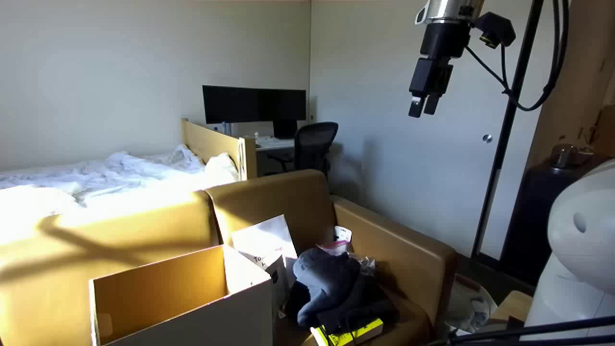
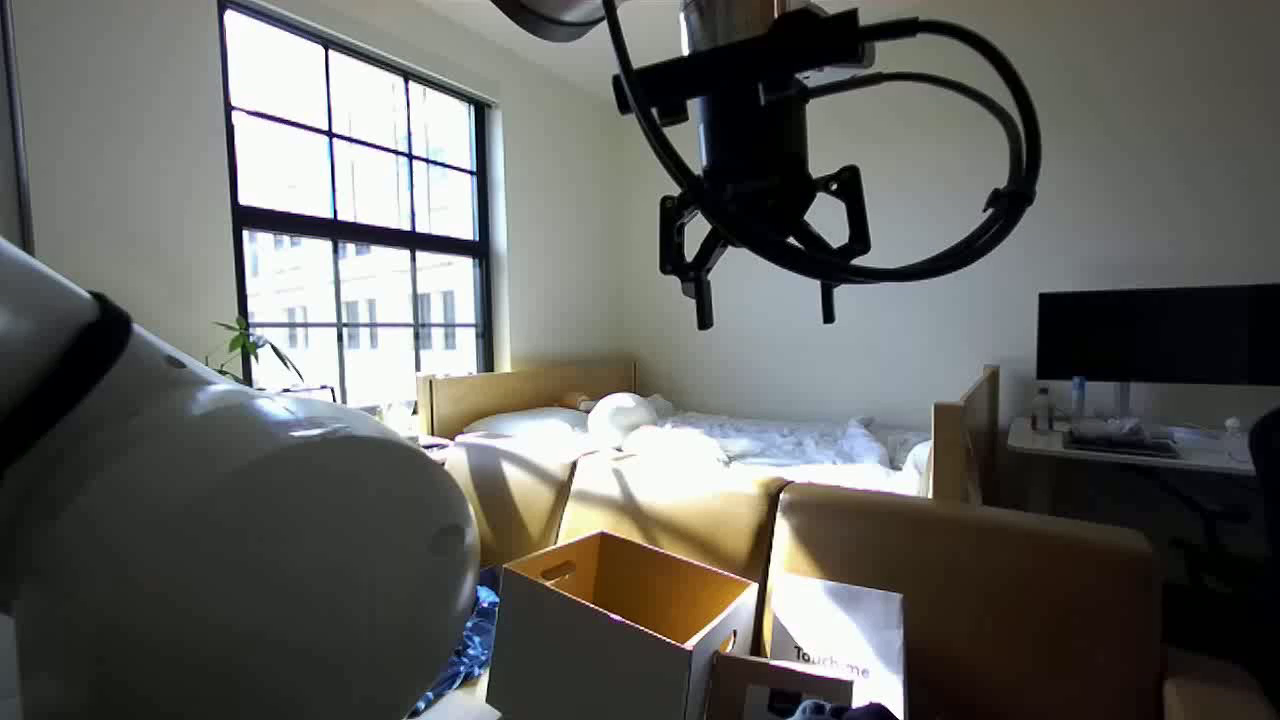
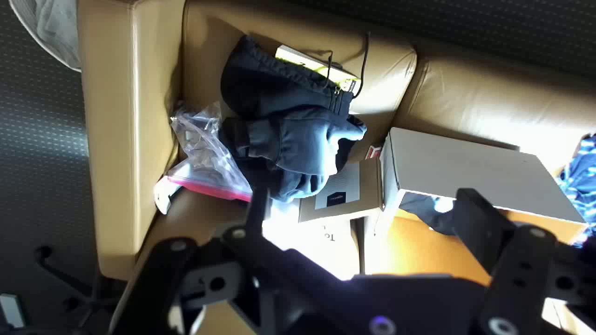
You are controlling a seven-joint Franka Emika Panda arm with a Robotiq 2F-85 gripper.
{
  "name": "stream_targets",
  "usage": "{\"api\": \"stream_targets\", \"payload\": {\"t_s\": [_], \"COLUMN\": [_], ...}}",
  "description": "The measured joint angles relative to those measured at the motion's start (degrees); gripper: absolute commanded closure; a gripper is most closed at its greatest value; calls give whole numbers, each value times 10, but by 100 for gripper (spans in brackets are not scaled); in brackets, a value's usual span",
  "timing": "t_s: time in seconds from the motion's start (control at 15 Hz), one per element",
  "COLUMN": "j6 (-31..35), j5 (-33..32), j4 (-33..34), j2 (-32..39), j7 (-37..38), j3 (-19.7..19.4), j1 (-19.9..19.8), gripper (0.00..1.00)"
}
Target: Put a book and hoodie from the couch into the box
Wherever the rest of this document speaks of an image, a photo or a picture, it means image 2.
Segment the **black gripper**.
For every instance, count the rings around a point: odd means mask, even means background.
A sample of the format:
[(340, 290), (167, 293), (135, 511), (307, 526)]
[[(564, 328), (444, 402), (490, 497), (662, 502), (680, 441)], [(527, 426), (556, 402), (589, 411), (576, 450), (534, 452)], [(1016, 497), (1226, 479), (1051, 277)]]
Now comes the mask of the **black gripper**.
[(805, 74), (862, 68), (862, 16), (787, 8), (752, 24), (745, 8), (692, 3), (684, 21), (698, 47), (635, 68), (620, 16), (608, 16), (618, 109), (640, 125), (678, 183), (678, 195), (662, 200), (662, 272), (680, 281), (698, 328), (710, 334), (710, 277), (727, 248), (747, 248), (820, 281), (820, 319), (838, 326), (838, 286), (873, 239), (862, 171), (809, 171)]

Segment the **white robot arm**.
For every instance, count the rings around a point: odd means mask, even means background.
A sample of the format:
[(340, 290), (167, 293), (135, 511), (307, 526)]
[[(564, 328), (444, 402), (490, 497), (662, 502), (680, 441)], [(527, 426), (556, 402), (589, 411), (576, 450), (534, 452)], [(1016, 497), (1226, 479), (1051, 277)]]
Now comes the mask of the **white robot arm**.
[(245, 389), (13, 246), (4, 720), (508, 720), (459, 483), (381, 419)]

